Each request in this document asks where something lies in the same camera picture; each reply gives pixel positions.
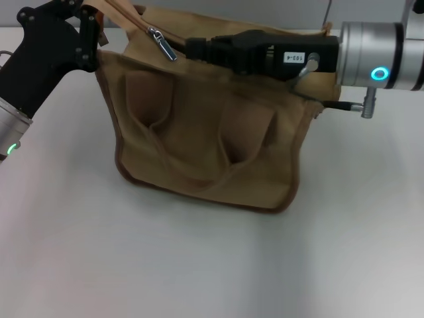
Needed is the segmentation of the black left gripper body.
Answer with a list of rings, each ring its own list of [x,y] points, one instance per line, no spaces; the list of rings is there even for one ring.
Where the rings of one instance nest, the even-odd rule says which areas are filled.
[[[1,68],[1,98],[33,118],[67,73],[97,69],[97,52],[93,62],[78,59],[80,18],[59,19],[24,7],[17,20],[23,41]]]

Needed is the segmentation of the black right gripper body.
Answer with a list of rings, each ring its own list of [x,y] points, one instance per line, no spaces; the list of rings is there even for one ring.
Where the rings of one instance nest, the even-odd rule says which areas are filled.
[[[339,56],[339,40],[335,36],[248,30],[234,36],[232,47],[234,73],[276,79],[293,79],[306,72],[334,73]]]

